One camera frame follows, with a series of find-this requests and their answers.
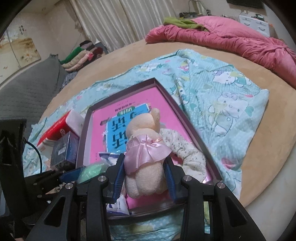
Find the beige bear pink dress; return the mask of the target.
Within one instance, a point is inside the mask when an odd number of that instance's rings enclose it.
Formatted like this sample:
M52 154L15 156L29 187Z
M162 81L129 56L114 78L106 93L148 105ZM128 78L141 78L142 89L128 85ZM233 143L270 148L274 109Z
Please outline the beige bear pink dress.
M159 132L158 108L136 116L126 128L125 189L131 198L162 194L167 190L163 162L171 149Z

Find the white floral scrunchie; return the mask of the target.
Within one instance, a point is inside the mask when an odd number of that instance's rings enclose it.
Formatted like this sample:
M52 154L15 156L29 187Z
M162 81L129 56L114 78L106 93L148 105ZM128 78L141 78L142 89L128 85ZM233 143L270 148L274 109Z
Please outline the white floral scrunchie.
M175 130L161 128L159 133L172 153L183 161L185 174L203 182L207 176L204 154Z

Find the green ball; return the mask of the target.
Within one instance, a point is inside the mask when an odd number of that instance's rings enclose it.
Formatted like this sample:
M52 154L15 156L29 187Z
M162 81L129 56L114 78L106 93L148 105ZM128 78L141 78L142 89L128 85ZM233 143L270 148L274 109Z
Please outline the green ball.
M109 166L104 162L101 162L101 163L97 162L83 168L83 170L79 174L77 183L81 184L101 173L104 173L108 167Z

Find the silver purple snack packet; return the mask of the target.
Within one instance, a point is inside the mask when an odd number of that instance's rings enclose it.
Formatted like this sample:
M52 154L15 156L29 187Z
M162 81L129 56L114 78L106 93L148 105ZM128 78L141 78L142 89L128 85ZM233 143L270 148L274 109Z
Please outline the silver purple snack packet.
M125 155L117 155L115 163L107 168L104 176L108 179L108 186L104 188L103 195L106 202L106 210L110 216L128 216L130 214L125 198L122 193L125 180Z

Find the dark shallow tray box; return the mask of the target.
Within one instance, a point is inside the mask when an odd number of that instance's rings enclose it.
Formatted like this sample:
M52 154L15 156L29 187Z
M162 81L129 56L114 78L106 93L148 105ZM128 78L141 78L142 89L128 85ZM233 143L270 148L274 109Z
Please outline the dark shallow tray box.
M170 156L202 183L222 179L199 133L154 78L113 94L86 113L76 165L113 165L120 154L127 157L129 174Z

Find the pink and blue book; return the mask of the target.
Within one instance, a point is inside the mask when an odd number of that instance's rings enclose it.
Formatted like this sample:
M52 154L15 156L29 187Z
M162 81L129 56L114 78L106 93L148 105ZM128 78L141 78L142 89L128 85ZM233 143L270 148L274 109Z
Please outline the pink and blue book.
M201 182L207 160L194 131L175 101L156 86L113 98L92 109L85 143L85 165L113 165L127 156L121 197L130 210L168 200L163 170L166 156Z

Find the dark blue small box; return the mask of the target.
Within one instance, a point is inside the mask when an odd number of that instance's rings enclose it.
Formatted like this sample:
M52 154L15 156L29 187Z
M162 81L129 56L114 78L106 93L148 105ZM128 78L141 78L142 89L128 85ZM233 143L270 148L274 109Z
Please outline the dark blue small box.
M70 171L75 169L79 137L68 132L57 140L53 147L50 167L56 171Z

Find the red white tissue box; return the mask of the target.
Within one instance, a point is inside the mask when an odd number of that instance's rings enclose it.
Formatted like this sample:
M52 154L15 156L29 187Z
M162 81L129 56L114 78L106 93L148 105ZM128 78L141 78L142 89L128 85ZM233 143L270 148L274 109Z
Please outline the red white tissue box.
M37 148L46 158L51 159L55 142L68 132L80 137L84 124L84 117L74 110L68 111L59 118L39 139Z

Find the Hello Kitty blue cloth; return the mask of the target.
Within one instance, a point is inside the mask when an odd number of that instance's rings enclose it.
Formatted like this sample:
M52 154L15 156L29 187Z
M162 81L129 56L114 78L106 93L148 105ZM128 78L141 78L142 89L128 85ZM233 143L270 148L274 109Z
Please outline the Hello Kitty blue cloth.
M93 104L150 78L158 80L184 111L207 145L224 183L239 196L241 165L264 114L269 92L233 65L190 49L177 50L95 82L33 125L29 140L36 144L69 110L86 114Z

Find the grey quilted headboard cover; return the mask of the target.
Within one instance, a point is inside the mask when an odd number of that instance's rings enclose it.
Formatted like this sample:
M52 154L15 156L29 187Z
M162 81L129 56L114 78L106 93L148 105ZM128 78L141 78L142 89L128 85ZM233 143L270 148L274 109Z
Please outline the grey quilted headboard cover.
M18 75L1 89L1 118L25 118L24 136L29 138L67 74L58 55L50 55Z

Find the stack of folded clothes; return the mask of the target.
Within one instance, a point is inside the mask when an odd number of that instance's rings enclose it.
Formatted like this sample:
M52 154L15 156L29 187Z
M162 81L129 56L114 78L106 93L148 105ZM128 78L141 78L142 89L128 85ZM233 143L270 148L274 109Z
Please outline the stack of folded clothes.
M93 44L90 40L85 40L64 60L59 62L66 72L72 73L79 71L106 54L108 54L108 50L101 42Z

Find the green garment on duvet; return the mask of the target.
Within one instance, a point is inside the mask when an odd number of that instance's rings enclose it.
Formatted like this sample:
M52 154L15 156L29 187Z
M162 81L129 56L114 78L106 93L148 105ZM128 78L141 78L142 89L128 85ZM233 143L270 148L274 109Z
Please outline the green garment on duvet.
M173 17L167 17L164 19L163 22L164 26L167 25L174 25L182 29L195 29L199 31L206 31L208 32L207 28L201 24L196 23L195 21L188 20L188 19L177 19Z

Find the white curtains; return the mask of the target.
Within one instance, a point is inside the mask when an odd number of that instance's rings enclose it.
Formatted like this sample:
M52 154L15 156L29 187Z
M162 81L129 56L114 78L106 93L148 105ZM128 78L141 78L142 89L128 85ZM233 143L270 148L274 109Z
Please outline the white curtains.
M108 51L145 38L166 17L177 17L173 1L70 1L86 34Z

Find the pink quilted duvet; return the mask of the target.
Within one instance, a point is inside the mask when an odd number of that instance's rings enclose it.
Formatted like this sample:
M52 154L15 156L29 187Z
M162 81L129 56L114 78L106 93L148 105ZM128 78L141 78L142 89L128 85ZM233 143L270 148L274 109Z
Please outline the pink quilted duvet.
M191 20L206 27L208 32L162 24L151 29L145 41L147 44L183 42L231 52L265 67L295 87L295 52L283 41L265 37L230 18L200 16Z

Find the white drawer cabinet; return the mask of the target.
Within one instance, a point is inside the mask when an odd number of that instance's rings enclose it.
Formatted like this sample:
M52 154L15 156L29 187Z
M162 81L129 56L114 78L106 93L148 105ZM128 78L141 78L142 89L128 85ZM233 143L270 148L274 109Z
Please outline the white drawer cabinet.
M247 16L245 14L240 14L238 20L241 24L256 30L266 37L270 37L270 29L267 22Z

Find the painted wall panels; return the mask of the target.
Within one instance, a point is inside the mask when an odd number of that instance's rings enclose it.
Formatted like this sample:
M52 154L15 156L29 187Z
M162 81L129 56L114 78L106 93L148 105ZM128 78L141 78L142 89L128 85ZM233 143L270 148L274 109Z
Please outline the painted wall panels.
M41 60L41 56L23 25L9 26L1 37L1 83L19 70Z

